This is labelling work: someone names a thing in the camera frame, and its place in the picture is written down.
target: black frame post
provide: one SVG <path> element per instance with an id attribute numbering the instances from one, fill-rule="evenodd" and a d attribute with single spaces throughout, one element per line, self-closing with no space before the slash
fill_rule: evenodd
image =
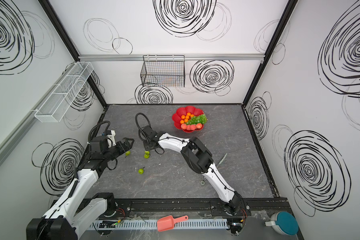
<path id="1" fill-rule="evenodd" d="M 48 0 L 39 0 L 41 7 L 44 9 L 44 12 L 48 16 L 49 20 L 55 27 L 56 31 L 58 32 L 61 40 L 67 47 L 69 53 L 71 54 L 74 61 L 79 61 L 79 52 L 76 50 L 73 42 L 69 38 L 67 32 L 65 31 L 64 27 L 62 26 L 55 10 L 53 9 L 51 3 Z M 100 90 L 98 89 L 96 83 L 93 81 L 92 76 L 90 75 L 87 80 L 89 86 L 91 87 L 92 91 L 95 93 L 97 99 L 99 100 L 101 106 L 103 108 L 107 107 L 106 100 L 104 99 L 103 95 L 101 94 Z"/>
<path id="2" fill-rule="evenodd" d="M 265 67 L 268 64 L 268 61 L 271 59 L 272 53 L 277 45 L 277 42 L 279 41 L 279 38 L 280 38 L 281 34 L 283 33 L 284 28 L 289 21 L 289 17 L 291 16 L 298 1 L 299 0 L 289 0 L 288 1 L 287 6 L 284 9 L 283 15 L 281 16 L 280 21 L 276 27 L 276 30 L 273 33 L 271 41 L 269 42 L 268 48 L 265 51 L 264 61 L 262 63 L 260 63 L 260 66 L 257 69 L 256 74 L 254 75 L 254 78 L 250 85 L 250 88 L 248 89 L 248 92 L 244 98 L 244 101 L 243 101 L 244 108 L 247 106 L 248 102 L 250 101 L 250 98 L 254 92 L 254 89 L 256 88 L 257 83 L 259 82 L 261 76 L 263 75 Z"/>

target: red bowl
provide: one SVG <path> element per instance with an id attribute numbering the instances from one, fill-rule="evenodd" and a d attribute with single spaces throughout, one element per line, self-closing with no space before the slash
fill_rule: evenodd
<path id="1" fill-rule="evenodd" d="M 204 124 L 202 126 L 202 128 L 198 129 L 196 128 L 195 130 L 184 130 L 181 128 L 181 123 L 180 121 L 182 120 L 181 119 L 181 116 L 182 115 L 187 115 L 187 113 L 191 113 L 195 116 L 200 116 L 202 114 L 204 114 L 204 112 L 200 109 L 200 108 L 195 108 L 194 106 L 188 106 L 188 107 L 182 107 L 182 108 L 178 108 L 176 110 L 176 113 L 172 115 L 172 120 L 173 120 L 173 125 L 177 128 L 177 129 L 181 129 L 183 130 L 184 132 L 193 132 L 193 131 L 199 131 L 199 130 L 202 130 L 203 127 L 204 127 Z"/>

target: white wall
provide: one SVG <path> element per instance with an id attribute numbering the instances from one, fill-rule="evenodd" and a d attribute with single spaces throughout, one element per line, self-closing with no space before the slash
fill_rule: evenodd
<path id="1" fill-rule="evenodd" d="M 2 2 L 5 3 L 19 14 L 19 17 L 12 15 L 9 18 L 24 21 L 23 27 L 29 24 L 35 47 L 32 61 L 25 61 L 26 66 L 19 64 L 13 70 L 2 71 L 12 75 L 0 75 L 0 143 L 59 78 L 66 65 L 72 62 L 71 55 L 37 0 Z M 24 11 L 33 12 L 39 17 Z M 45 26 L 44 31 L 38 28 L 38 23 Z M 10 25 L 2 24 L 2 27 L 8 31 L 11 29 Z M 13 53 L 0 49 L 0 57 L 8 56 L 13 58 Z M 14 63 L 19 63 L 17 61 L 14 58 L 11 63 L 0 66 L 0 70 L 8 65 L 12 68 Z M 0 166 L 0 239 L 26 239 L 25 229 L 29 221 L 42 217 L 54 198 L 52 195 L 61 194 L 56 191 L 57 188 L 69 184 L 73 167 L 77 166 L 86 147 L 88 131 L 97 123 L 102 112 L 88 85 L 79 93 L 75 103 L 76 107 L 68 109 L 59 123 L 36 122 Z M 50 168 L 52 164 L 44 164 L 40 168 L 52 149 L 57 154 L 50 155 L 47 163 L 56 163 L 55 173 L 58 171 L 61 176 L 67 177 L 63 184 L 57 184 L 59 179 L 51 180 L 49 183 L 55 184 L 54 187 L 48 185 L 45 176 L 51 176 L 54 172 Z"/>
<path id="2" fill-rule="evenodd" d="M 191 1 L 172 1 L 174 5 L 169 4 L 167 12 L 160 7 L 160 3 L 165 2 L 171 1 L 83 0 L 77 4 L 52 0 L 51 4 L 81 55 L 216 54 L 264 53 L 287 0 L 196 0 L 193 6 L 188 5 Z M 141 84 L 143 62 L 93 64 L 101 69 L 98 74 L 104 88 L 110 89 L 105 97 L 108 103 L 136 103 L 134 91 Z M 219 68 L 226 70 L 226 63 L 215 62 L 222 67 L 212 69 L 210 76 L 215 74 L 217 78 L 205 77 L 199 82 L 207 88 L 217 86 L 216 92 L 207 90 L 207 93 L 204 87 L 191 84 L 189 74 L 194 64 L 194 61 L 185 63 L 185 74 L 188 74 L 185 87 L 163 84 L 168 89 L 151 91 L 153 95 L 165 92 L 170 95 L 170 101 L 149 103 L 241 103 L 259 61 L 232 61 L 233 81 L 219 74 Z"/>
<path id="3" fill-rule="evenodd" d="M 360 22 L 352 25 L 360 7 L 330 34 L 353 3 L 300 0 L 285 58 L 268 64 L 247 106 L 276 185 L 306 240 L 360 239 L 360 85 L 339 85 L 360 83 L 350 77 L 360 74 Z M 329 66 L 349 78 L 331 74 Z"/>

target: table surface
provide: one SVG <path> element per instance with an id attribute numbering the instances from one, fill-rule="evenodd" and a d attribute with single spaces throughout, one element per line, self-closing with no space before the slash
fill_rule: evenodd
<path id="1" fill-rule="evenodd" d="M 178 152 L 167 149 L 163 155 L 151 151 L 144 158 L 144 145 L 138 137 L 135 115 L 144 113 L 155 131 L 164 131 L 182 138 L 198 137 L 212 153 L 216 164 L 228 153 L 218 167 L 228 184 L 243 198 L 273 197 L 267 177 L 253 143 L 240 105 L 200 105 L 208 118 L 201 131 L 186 133 L 173 126 L 172 115 L 181 106 L 174 105 L 111 105 L 104 120 L 116 132 L 115 140 L 134 138 L 127 157 L 117 158 L 115 170 L 106 169 L 91 187 L 86 197 L 98 192 L 113 192 L 115 198 L 218 198 L 211 184 L 201 185 L 202 175 L 193 172 Z M 141 127 L 147 125 L 139 116 Z M 138 170 L 144 167 L 144 173 Z"/>

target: hole in scoop handle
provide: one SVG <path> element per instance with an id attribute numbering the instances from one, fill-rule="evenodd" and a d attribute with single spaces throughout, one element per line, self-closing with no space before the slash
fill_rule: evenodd
<path id="1" fill-rule="evenodd" d="M 187 221 L 187 220 L 188 220 L 188 216 L 185 215 L 185 216 L 182 216 L 182 217 L 174 218 L 173 223 L 184 222 L 184 221 Z"/>

